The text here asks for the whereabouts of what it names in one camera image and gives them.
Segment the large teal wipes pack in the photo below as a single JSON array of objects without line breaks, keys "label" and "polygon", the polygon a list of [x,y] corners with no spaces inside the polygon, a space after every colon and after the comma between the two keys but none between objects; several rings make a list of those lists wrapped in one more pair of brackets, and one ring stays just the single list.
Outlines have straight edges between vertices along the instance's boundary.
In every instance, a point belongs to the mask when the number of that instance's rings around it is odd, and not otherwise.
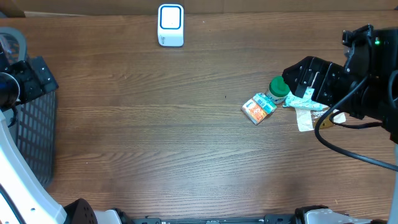
[{"label": "large teal wipes pack", "polygon": [[297,97],[293,95],[292,92],[290,92],[286,96],[286,99],[284,100],[283,107],[291,107],[301,110],[313,110],[313,111],[321,111],[327,108],[326,105],[317,103],[312,100],[313,92],[314,92],[313,88],[307,88],[302,98]]}]

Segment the green lid white jar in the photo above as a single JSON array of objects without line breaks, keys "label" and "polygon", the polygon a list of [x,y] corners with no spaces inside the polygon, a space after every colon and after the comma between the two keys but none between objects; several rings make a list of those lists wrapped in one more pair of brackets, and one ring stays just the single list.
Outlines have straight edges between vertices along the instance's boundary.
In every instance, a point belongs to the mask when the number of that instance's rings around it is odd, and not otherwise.
[{"label": "green lid white jar", "polygon": [[289,86],[284,82],[282,76],[274,77],[270,84],[266,96],[276,105],[282,103],[290,92]]}]

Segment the beige paper bag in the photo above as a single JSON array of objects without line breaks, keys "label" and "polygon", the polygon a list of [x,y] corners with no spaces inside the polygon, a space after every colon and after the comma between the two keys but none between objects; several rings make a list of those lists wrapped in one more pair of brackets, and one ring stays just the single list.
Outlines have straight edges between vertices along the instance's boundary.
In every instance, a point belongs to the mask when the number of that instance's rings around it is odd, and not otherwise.
[{"label": "beige paper bag", "polygon": [[[315,126],[320,119],[320,117],[328,111],[329,107],[324,107],[321,111],[316,111],[316,110],[305,110],[305,109],[299,109],[296,108],[296,119],[297,119],[297,125],[298,125],[298,130],[300,132],[306,132],[306,131],[313,131],[315,129]],[[344,123],[346,121],[346,116],[344,113],[338,114],[333,118],[334,123]],[[329,120],[329,116],[322,121],[320,125],[320,129],[325,129],[325,128],[330,128],[334,126],[334,124]]]}]

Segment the small teal tissue pack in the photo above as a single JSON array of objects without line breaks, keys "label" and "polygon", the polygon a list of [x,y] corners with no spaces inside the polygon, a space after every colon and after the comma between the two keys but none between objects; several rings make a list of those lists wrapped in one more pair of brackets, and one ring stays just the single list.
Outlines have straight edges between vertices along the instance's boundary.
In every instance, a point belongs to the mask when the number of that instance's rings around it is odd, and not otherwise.
[{"label": "small teal tissue pack", "polygon": [[256,93],[253,100],[266,112],[266,114],[273,113],[277,107],[264,93]]}]

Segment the orange tissue pack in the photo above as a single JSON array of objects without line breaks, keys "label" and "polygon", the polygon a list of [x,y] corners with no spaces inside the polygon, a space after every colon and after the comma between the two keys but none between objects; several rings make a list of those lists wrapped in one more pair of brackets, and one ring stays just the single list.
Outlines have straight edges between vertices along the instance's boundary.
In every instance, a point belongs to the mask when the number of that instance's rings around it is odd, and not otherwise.
[{"label": "orange tissue pack", "polygon": [[258,125],[268,115],[267,112],[253,99],[250,99],[243,104],[241,110],[255,125]]}]

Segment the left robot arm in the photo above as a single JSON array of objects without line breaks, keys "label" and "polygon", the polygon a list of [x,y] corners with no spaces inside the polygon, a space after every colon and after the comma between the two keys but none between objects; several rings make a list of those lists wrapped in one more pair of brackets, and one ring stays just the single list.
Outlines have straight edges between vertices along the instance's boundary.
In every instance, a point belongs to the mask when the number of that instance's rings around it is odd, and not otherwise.
[{"label": "left robot arm", "polygon": [[57,82],[42,57],[1,56],[1,223],[127,223],[79,198],[62,206],[53,179]]}]

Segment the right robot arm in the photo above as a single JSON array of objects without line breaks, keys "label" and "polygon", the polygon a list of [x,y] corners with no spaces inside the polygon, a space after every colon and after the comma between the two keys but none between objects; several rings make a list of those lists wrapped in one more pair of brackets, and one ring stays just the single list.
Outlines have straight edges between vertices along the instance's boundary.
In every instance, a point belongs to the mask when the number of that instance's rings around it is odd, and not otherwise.
[{"label": "right robot arm", "polygon": [[341,113],[356,119],[370,117],[372,123],[353,125],[352,129],[382,127],[397,142],[397,29],[375,29],[371,24],[343,31],[346,62],[338,65],[308,56],[286,68],[284,83],[294,96],[303,97],[313,89],[312,100],[329,106],[315,124],[315,137],[327,148],[344,156],[397,171],[390,164],[340,148],[320,134],[325,119],[333,121]]}]

